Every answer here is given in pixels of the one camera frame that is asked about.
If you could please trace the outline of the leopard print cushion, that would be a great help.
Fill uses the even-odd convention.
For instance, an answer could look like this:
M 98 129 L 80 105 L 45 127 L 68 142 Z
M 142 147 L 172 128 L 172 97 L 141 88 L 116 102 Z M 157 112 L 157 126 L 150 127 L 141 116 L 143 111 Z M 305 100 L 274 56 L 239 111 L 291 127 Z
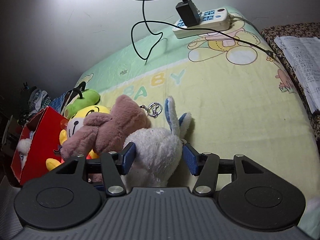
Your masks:
M 261 36 L 271 47 L 271 49 L 277 54 L 284 56 L 282 50 L 276 45 L 274 39 L 279 36 L 295 36 L 295 37 L 317 37 L 319 38 L 319 22 L 318 23 L 298 23 L 298 24 L 287 24 L 287 25 L 277 25 L 272 27 L 264 28 L 260 32 Z M 284 66 L 285 70 L 291 77 L 293 84 L 300 96 L 303 105 L 306 109 L 307 115 L 311 127 L 313 129 L 315 139 L 319 142 L 319 112 L 311 113 L 309 105 L 307 103 L 304 90 L 302 85 L 299 83 L 293 67 L 285 58 L 280 59 L 281 64 Z

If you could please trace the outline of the pastel baby print blanket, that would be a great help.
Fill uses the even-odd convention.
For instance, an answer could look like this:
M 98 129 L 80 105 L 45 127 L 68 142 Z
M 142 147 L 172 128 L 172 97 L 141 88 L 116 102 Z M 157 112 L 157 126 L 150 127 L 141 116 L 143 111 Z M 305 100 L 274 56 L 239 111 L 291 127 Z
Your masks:
M 304 105 L 289 74 L 265 54 L 267 43 L 237 20 L 223 34 L 176 38 L 149 24 L 149 35 L 84 72 L 80 82 L 111 107 L 121 94 L 139 105 L 168 96 L 193 120 L 187 141 L 222 158 L 244 154 L 303 192 L 300 228 L 319 237 L 319 153 Z

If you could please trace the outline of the black power adapter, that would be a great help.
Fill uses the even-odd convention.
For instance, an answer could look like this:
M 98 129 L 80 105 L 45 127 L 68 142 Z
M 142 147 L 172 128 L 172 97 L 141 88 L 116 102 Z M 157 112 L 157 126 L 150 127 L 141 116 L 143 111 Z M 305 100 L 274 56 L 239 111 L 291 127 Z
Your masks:
M 182 0 L 177 3 L 176 11 L 186 27 L 199 25 L 200 16 L 192 0 Z

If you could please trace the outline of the yellow tiger plush pink shirt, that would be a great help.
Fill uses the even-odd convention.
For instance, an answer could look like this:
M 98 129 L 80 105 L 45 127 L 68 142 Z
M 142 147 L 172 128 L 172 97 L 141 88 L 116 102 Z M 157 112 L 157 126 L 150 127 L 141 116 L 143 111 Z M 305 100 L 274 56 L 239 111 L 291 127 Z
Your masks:
M 79 110 L 77 113 L 75 113 L 73 116 L 70 117 L 67 123 L 65 123 L 65 128 L 61 130 L 60 135 L 59 135 L 59 141 L 60 145 L 58 147 L 58 150 L 54 150 L 55 155 L 61 155 L 60 151 L 62 148 L 63 143 L 72 137 L 82 126 L 84 122 L 84 118 L 88 116 L 91 113 L 94 112 L 100 112 L 100 113 L 110 113 L 110 108 L 101 106 L 101 105 L 92 105 L 85 107 L 81 110 Z M 87 159 L 96 159 L 98 158 L 98 155 L 91 150 L 87 156 Z M 57 166 L 61 165 L 64 163 L 63 158 L 61 157 L 61 161 L 58 161 L 57 159 L 54 158 L 48 158 L 46 160 L 46 167 L 48 171 L 53 170 Z

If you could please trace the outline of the white power strip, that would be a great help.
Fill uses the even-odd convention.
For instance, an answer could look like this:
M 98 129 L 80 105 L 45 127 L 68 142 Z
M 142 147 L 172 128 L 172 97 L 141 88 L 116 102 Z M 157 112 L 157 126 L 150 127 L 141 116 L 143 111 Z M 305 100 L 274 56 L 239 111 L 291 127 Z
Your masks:
M 212 30 L 225 31 L 230 28 L 231 19 L 226 8 L 203 11 L 200 14 L 199 25 L 186 27 L 180 19 L 175 23 L 176 27 L 172 28 L 174 35 L 178 39 L 202 35 L 212 32 Z

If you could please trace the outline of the red cardboard box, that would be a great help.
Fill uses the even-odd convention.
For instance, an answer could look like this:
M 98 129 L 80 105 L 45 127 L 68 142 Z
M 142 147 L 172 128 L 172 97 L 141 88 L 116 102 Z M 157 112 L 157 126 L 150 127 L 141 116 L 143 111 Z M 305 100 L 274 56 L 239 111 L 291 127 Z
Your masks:
M 25 165 L 22 166 L 19 151 L 16 150 L 11 163 L 13 174 L 20 185 L 39 178 L 48 172 L 46 160 L 48 158 L 61 161 L 55 154 L 60 146 L 59 135 L 68 120 L 57 113 L 52 107 L 39 111 L 25 124 L 20 140 L 31 139 Z

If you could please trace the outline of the green frog plush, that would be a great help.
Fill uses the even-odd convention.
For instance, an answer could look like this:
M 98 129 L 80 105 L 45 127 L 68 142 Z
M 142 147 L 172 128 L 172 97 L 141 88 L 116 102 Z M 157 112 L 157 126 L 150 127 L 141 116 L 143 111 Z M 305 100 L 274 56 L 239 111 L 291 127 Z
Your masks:
M 77 87 L 72 89 L 71 101 L 67 103 L 63 113 L 66 119 L 70 119 L 79 110 L 96 105 L 100 101 L 100 94 L 93 89 L 86 88 L 85 81 L 82 81 Z

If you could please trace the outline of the large white fluffy bunny plush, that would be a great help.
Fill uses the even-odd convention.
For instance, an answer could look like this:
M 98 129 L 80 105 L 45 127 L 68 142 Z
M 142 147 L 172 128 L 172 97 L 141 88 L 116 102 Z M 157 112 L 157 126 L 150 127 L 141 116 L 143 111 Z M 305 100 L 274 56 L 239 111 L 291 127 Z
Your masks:
M 128 174 L 121 177 L 125 189 L 134 187 L 166 187 L 182 157 L 183 142 L 192 117 L 187 112 L 177 116 L 175 100 L 166 98 L 164 113 L 169 128 L 142 128 L 129 135 L 125 144 L 132 142 L 136 157 Z

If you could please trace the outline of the mauve brown plush dog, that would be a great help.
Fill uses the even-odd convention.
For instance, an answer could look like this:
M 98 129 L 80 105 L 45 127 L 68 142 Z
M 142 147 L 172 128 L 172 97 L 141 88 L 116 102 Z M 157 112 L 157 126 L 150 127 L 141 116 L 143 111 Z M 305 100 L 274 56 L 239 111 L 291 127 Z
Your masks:
M 64 161 L 72 156 L 119 152 L 125 139 L 141 128 L 151 127 L 145 111 L 127 95 L 117 97 L 110 113 L 93 112 L 86 116 L 80 128 L 71 129 L 71 137 L 60 150 Z

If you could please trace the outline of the small white bunny plaid ears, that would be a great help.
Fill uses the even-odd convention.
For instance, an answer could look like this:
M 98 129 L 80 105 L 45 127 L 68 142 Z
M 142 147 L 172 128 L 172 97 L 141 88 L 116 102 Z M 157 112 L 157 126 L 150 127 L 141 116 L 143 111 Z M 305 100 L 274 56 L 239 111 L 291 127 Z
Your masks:
M 17 144 L 17 151 L 19 153 L 20 161 L 21 161 L 21 168 L 24 168 L 25 162 L 27 160 L 28 152 L 31 147 L 32 139 L 34 136 L 34 132 L 31 131 L 29 133 L 29 137 L 25 139 L 21 139 Z

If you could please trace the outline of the printed paper sheet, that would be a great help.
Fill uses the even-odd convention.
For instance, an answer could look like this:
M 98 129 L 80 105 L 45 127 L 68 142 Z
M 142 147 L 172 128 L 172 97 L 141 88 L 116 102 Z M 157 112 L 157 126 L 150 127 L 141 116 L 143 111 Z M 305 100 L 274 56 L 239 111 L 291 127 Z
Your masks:
M 310 111 L 319 112 L 319 38 L 277 36 L 274 41 L 293 68 Z

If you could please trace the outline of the pile of folded clothes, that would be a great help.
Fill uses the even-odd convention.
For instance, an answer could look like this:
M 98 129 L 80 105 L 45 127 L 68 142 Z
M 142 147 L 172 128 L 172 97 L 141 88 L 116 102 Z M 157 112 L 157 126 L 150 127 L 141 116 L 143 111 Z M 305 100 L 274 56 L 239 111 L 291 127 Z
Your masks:
M 20 113 L 23 116 L 30 117 L 37 114 L 41 109 L 48 107 L 52 100 L 45 90 L 36 86 L 29 87 L 24 83 L 20 91 Z

